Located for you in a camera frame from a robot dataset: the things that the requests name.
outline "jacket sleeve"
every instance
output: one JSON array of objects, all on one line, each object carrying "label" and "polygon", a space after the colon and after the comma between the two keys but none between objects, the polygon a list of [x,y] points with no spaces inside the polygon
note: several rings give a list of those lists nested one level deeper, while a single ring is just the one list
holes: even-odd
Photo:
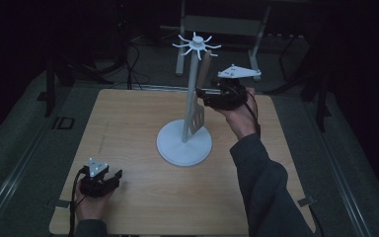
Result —
[{"label": "jacket sleeve", "polygon": [[286,188],[286,170],[269,159],[260,137],[242,138],[230,153],[237,167],[249,236],[312,236]]},{"label": "jacket sleeve", "polygon": [[79,221],[75,237],[107,237],[107,225],[102,220],[86,219]]}]

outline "white vertical pole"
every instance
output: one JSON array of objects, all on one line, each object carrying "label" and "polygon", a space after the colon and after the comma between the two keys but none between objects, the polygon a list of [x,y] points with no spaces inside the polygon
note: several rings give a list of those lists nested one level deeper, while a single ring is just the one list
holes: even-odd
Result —
[{"label": "white vertical pole", "polygon": [[190,57],[190,69],[189,69],[189,90],[187,94],[187,110],[186,110],[186,118],[184,120],[184,131],[182,142],[186,143],[188,140],[188,134],[190,129],[190,112],[192,110],[193,103],[193,93],[195,92],[195,83],[196,83],[196,72],[198,71],[198,54],[196,50],[192,51]]}]

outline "wooden table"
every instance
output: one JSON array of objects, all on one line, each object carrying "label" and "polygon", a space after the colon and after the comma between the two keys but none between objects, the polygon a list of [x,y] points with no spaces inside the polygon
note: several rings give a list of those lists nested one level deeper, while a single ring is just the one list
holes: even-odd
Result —
[{"label": "wooden table", "polygon": [[[70,200],[76,173],[92,157],[110,165],[106,179],[123,170],[105,219],[109,233],[248,235],[229,153],[237,138],[222,115],[205,108],[205,127],[213,145],[201,163],[175,166],[157,150],[158,132],[168,122],[184,118],[186,99],[185,92],[102,90],[60,199]],[[287,188],[294,200],[300,200],[304,193],[272,100],[267,96],[256,99],[264,145],[270,158],[287,169]],[[309,208],[299,208],[314,231]],[[49,230],[68,233],[68,209],[56,209]]]}]

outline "white stand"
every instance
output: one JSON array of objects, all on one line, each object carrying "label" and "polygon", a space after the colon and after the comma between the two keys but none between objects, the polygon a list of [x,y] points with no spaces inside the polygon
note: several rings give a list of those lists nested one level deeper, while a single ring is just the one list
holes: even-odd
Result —
[{"label": "white stand", "polygon": [[166,124],[159,132],[157,137],[157,146],[159,153],[165,160],[178,166],[191,166],[198,164],[207,158],[212,147],[212,140],[210,133],[203,126],[203,122],[196,127],[194,133],[189,136],[190,123],[194,123],[194,117],[197,116],[194,111],[196,100],[195,83],[196,73],[198,69],[198,61],[201,60],[200,51],[205,50],[206,47],[216,48],[219,46],[209,46],[202,37],[193,34],[192,40],[183,39],[188,44],[175,45],[176,47],[189,46],[189,50],[184,53],[187,55],[191,50],[191,65],[189,72],[189,90],[187,96],[187,109],[185,119],[174,120]]}]

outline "person's left hand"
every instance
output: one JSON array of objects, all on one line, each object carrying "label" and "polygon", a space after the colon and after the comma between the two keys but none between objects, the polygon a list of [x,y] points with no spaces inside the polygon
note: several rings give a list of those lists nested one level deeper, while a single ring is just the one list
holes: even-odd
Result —
[{"label": "person's left hand", "polygon": [[75,212],[79,221],[85,219],[103,219],[107,204],[114,191],[103,197],[93,198],[84,196],[81,191],[81,181],[76,185]]}]

